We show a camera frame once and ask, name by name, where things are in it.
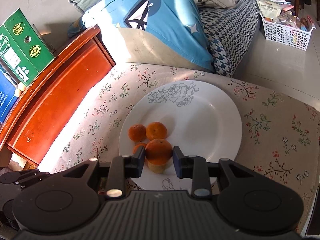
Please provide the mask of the brown kiwi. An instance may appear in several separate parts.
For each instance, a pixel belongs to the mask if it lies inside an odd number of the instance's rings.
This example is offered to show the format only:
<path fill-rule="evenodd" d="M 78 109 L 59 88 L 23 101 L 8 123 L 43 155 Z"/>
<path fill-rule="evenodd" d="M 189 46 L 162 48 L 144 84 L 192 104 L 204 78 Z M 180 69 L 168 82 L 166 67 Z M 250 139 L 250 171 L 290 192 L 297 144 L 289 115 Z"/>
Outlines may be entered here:
<path fill-rule="evenodd" d="M 151 162 L 148 161 L 148 168 L 150 171 L 152 171 L 153 173 L 156 173 L 156 174 L 161 174 L 165 171 L 166 169 L 166 164 L 163 164 L 163 165 L 155 165 L 155 164 L 152 164 Z"/>

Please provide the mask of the white floral plate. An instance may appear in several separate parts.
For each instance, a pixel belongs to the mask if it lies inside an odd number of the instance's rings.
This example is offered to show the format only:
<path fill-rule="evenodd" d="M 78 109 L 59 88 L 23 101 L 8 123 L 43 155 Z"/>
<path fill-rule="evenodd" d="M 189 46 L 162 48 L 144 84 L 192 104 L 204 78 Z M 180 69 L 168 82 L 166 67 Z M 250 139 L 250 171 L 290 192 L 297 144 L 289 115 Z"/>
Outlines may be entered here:
<path fill-rule="evenodd" d="M 242 140 L 241 116 L 223 90 L 203 81 L 177 81 L 145 95 L 126 117 L 119 137 L 119 154 L 131 154 L 132 125 L 161 122 L 168 142 L 184 155 L 198 155 L 210 163 L 234 160 Z"/>

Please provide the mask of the egg on cabinet left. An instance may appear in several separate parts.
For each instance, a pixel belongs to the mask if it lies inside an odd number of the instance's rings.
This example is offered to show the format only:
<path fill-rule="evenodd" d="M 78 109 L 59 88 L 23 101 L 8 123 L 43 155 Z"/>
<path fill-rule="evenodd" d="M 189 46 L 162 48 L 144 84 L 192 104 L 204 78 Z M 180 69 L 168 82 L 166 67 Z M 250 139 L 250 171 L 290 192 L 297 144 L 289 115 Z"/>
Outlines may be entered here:
<path fill-rule="evenodd" d="M 22 91 L 17 88 L 17 89 L 15 90 L 15 96 L 16 96 L 16 97 L 20 97 L 21 94 L 22 94 Z"/>

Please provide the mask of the egg on cabinet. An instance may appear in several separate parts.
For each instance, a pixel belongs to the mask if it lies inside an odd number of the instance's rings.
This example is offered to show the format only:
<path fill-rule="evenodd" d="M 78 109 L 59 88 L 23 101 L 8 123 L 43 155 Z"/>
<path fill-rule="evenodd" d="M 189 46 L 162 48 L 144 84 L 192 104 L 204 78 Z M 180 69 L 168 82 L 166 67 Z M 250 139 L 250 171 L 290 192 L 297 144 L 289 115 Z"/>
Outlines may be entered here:
<path fill-rule="evenodd" d="M 18 85 L 17 85 L 17 87 L 18 87 L 18 89 L 20 90 L 20 91 L 25 91 L 25 89 L 26 89 L 26 86 L 24 85 L 24 83 L 22 83 L 22 82 L 20 82 Z"/>
<path fill-rule="evenodd" d="M 21 94 L 22 94 L 22 91 L 17 88 L 17 89 L 15 90 L 15 96 L 16 96 L 16 97 L 20 97 Z"/>

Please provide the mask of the floral tablecloth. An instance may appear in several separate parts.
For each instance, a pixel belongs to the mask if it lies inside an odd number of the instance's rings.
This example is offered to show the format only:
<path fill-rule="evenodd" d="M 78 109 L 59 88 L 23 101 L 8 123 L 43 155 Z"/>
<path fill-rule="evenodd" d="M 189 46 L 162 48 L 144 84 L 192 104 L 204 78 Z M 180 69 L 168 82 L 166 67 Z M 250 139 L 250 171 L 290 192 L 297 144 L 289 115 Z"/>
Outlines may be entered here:
<path fill-rule="evenodd" d="M 119 154 L 123 123 L 151 91 L 177 81 L 203 81 L 223 90 L 241 116 L 242 140 L 235 162 L 297 192 L 310 212 L 319 177 L 319 113 L 287 95 L 199 70 L 122 63 L 86 95 L 41 161 L 42 172 L 61 172 Z"/>

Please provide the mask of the egg on cabinet right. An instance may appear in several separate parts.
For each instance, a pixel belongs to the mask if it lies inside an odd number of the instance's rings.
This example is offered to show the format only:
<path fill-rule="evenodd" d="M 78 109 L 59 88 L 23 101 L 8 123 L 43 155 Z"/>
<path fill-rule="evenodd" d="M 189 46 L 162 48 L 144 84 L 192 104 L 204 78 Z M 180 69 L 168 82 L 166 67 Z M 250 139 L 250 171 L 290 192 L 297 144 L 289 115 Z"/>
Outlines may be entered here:
<path fill-rule="evenodd" d="M 25 89 L 26 89 L 26 86 L 24 85 L 24 83 L 22 83 L 22 82 L 20 82 L 18 85 L 17 85 L 17 87 L 18 87 L 18 89 L 20 90 L 20 91 L 25 91 Z"/>

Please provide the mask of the blue cardboard box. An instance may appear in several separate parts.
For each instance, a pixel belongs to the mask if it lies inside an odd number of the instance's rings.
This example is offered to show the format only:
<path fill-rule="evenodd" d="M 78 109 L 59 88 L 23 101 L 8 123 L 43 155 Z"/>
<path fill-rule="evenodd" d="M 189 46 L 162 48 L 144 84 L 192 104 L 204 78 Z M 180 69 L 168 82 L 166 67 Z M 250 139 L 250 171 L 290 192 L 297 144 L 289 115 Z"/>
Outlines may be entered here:
<path fill-rule="evenodd" d="M 7 65 L 1 61 L 1 79 L 0 79 L 0 93 L 1 93 L 1 124 L 7 118 L 13 105 L 15 104 L 17 97 L 15 96 L 15 90 L 19 80 L 13 76 L 12 71 Z"/>

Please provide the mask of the green cardboard box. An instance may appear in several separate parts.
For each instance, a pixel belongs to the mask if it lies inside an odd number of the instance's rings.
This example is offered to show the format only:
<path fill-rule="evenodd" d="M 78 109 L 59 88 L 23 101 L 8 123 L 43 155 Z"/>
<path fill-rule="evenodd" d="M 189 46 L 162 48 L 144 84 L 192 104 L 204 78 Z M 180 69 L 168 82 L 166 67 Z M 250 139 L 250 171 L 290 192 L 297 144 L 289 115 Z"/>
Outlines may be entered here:
<path fill-rule="evenodd" d="M 1 59 L 21 83 L 29 86 L 55 57 L 17 9 L 1 24 Z"/>

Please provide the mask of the houndstooth sofa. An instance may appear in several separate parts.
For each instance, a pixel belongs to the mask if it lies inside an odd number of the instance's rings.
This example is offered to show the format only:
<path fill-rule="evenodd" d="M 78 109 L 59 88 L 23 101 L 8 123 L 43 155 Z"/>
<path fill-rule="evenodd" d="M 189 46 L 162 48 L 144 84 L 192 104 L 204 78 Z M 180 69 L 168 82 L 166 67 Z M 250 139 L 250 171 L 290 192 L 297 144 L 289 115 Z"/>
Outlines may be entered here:
<path fill-rule="evenodd" d="M 260 28 L 256 0 L 235 0 L 232 9 L 199 9 L 216 74 L 231 77 Z"/>

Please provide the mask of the blue shark cushion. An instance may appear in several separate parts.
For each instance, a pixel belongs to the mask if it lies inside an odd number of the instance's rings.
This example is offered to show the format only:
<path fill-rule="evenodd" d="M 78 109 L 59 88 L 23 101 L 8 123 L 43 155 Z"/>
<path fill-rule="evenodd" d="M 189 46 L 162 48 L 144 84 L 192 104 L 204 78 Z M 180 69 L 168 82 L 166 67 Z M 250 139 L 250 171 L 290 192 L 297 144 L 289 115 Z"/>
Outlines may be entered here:
<path fill-rule="evenodd" d="M 101 0 L 68 28 L 69 37 L 97 25 L 115 63 L 214 71 L 193 0 Z"/>

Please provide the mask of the white plastic basket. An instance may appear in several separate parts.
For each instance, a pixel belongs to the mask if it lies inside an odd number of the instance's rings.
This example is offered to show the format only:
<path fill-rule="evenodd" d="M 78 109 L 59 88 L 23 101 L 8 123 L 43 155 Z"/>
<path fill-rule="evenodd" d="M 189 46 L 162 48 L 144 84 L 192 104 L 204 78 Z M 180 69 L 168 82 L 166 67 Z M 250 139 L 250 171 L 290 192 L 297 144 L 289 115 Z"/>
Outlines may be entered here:
<path fill-rule="evenodd" d="M 316 29 L 312 19 L 307 20 L 311 26 L 310 30 L 304 31 L 288 25 L 268 22 L 264 19 L 261 12 L 258 12 L 258 15 L 262 20 L 265 38 L 267 40 L 295 47 L 303 51 L 307 50 L 312 31 Z"/>

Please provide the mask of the snack bag in basket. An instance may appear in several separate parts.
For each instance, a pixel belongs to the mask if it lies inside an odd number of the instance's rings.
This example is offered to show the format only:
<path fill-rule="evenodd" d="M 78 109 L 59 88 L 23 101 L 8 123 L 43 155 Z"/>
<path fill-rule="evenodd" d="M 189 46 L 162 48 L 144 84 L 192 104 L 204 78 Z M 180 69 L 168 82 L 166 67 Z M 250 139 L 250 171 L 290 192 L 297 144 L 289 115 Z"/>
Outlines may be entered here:
<path fill-rule="evenodd" d="M 281 6 L 269 0 L 257 0 L 257 5 L 264 18 L 274 19 L 281 13 Z"/>

